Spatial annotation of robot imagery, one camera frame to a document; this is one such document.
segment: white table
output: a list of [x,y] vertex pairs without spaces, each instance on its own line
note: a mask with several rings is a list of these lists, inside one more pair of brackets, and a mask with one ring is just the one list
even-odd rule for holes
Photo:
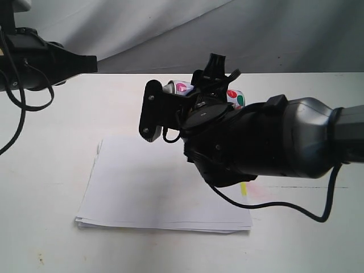
[[[51,107],[28,113],[16,144],[0,156],[0,272],[362,272],[363,165],[344,166],[325,224],[287,208],[251,211],[251,232],[79,230],[73,219],[99,141],[138,134],[145,83],[190,75],[84,75],[56,87]],[[331,107],[364,104],[364,74],[242,75],[231,84],[247,103],[276,94],[312,96]],[[48,100],[28,94],[29,104]],[[0,146],[19,109],[0,93]],[[259,177],[251,203],[293,201],[322,213],[328,176]]]

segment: black mount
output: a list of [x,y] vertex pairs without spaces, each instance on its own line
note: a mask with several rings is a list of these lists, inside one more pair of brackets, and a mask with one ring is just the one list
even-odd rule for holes
[[[25,63],[42,71],[51,85],[60,85],[75,75],[97,72],[95,56],[80,56],[63,48],[60,43],[44,41],[36,30],[16,28],[12,0],[0,0],[0,26],[4,33],[9,54],[22,79],[23,87],[32,91],[44,89],[47,84],[38,73],[30,70]],[[13,69],[6,56],[5,45],[0,43],[0,70],[9,79],[12,89],[18,89]],[[0,91],[5,89],[0,81]]]

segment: stack of paper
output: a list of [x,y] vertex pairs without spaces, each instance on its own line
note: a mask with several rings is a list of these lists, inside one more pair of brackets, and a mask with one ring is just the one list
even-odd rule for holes
[[[221,189],[246,203],[241,185]],[[249,230],[248,210],[216,195],[187,163],[183,142],[140,136],[102,141],[76,221],[79,227],[123,227],[231,233]]]

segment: black wire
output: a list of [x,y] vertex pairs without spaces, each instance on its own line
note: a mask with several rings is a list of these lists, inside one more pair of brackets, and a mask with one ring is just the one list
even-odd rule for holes
[[[1,43],[3,45],[4,53],[8,57],[8,59],[10,61],[10,64],[11,64],[13,70],[14,70],[16,79],[18,80],[19,91],[20,91],[20,101],[21,101],[22,105],[25,105],[26,104],[25,91],[24,91],[23,85],[22,85],[22,83],[20,81],[18,71],[17,71],[17,69],[15,67],[15,64],[13,62],[13,58],[11,58],[11,55],[9,54],[9,49],[8,49],[7,44],[5,42],[5,37],[4,37],[4,33],[3,33],[2,29],[0,29],[0,40],[1,40]],[[11,91],[9,81],[8,81],[5,73],[0,71],[0,74],[4,78],[5,90]],[[18,128],[16,129],[13,137],[9,140],[9,142],[4,147],[2,147],[0,149],[0,155],[2,155],[4,152],[6,152],[15,143],[15,141],[20,136],[20,133],[22,132],[23,126],[24,126],[24,123],[25,123],[25,116],[26,116],[26,110],[24,108],[22,108],[22,111],[20,112],[20,120],[19,120]]]
[[317,215],[309,212],[308,210],[306,210],[306,209],[304,209],[304,208],[302,208],[302,207],[300,207],[298,205],[288,203],[288,202],[268,202],[268,203],[257,204],[257,205],[240,204],[240,203],[237,203],[234,200],[231,200],[230,198],[228,198],[226,195],[224,195],[222,192],[220,192],[215,186],[212,186],[210,184],[209,184],[209,186],[212,188],[212,190],[214,192],[216,192],[219,196],[221,196],[227,202],[229,202],[232,205],[237,206],[239,208],[243,208],[243,209],[261,209],[261,208],[267,208],[269,206],[286,206],[286,207],[289,207],[291,209],[298,210],[300,213],[303,213],[304,215],[308,216],[309,218],[311,218],[311,219],[313,219],[313,220],[315,220],[317,222],[323,223],[323,222],[326,222],[326,220],[330,216],[332,203],[333,203],[333,199],[334,199],[336,177],[337,177],[337,174],[339,173],[339,170],[340,170],[341,166],[342,166],[342,164],[338,163],[332,169],[332,172],[331,172],[331,175],[330,175],[330,180],[329,180],[329,185],[328,185],[328,193],[327,193],[327,196],[326,196],[325,209],[324,209],[324,212],[323,212],[322,216],[317,216]]
[[39,69],[25,63],[25,66],[29,67],[30,69],[33,69],[34,71],[38,72],[39,74],[41,74],[43,76],[43,78],[45,79],[45,83],[47,84],[47,88],[48,91],[51,95],[51,100],[48,101],[46,104],[41,105],[41,106],[31,106],[31,105],[23,105],[20,101],[18,101],[18,99],[14,96],[14,94],[12,93],[11,90],[6,90],[6,94],[9,97],[9,99],[19,108],[21,109],[25,109],[27,111],[31,111],[31,112],[37,112],[37,111],[41,111],[45,108],[47,108],[49,105],[51,105],[51,103],[53,102],[54,98],[55,98],[55,92],[53,90],[53,87],[51,85],[51,83],[49,82],[47,76],[40,71]]
[[167,132],[168,132],[168,128],[167,127],[163,127],[163,140],[167,143],[175,143],[177,142],[180,138],[181,138],[181,132],[178,133],[178,136],[175,139],[169,140],[167,139]]

